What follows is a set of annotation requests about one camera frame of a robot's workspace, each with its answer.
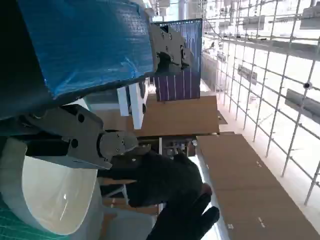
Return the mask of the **bare black left hand blue tape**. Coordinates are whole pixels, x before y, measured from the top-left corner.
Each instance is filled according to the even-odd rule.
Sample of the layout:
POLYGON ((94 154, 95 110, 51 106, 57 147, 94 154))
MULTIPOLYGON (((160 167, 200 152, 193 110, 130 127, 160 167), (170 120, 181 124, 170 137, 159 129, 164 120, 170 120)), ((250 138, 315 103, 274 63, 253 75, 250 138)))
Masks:
POLYGON ((135 2, 3 0, 0 135, 26 143, 30 157, 108 170, 137 138, 105 130, 76 100, 177 74, 194 60, 181 33, 151 23, 135 2))

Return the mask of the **black knitted gloved right hand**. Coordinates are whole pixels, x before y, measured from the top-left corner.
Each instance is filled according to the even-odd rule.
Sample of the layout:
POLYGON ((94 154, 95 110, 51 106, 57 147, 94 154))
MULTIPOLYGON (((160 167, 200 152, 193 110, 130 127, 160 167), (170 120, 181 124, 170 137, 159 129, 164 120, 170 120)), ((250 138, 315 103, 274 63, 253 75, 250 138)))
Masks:
POLYGON ((208 207, 211 187, 202 181, 199 168, 183 152, 173 158, 147 147, 137 147, 113 159, 110 170, 99 178, 130 180, 128 204, 143 208, 164 204, 149 240, 200 240, 220 218, 217 207, 208 207))

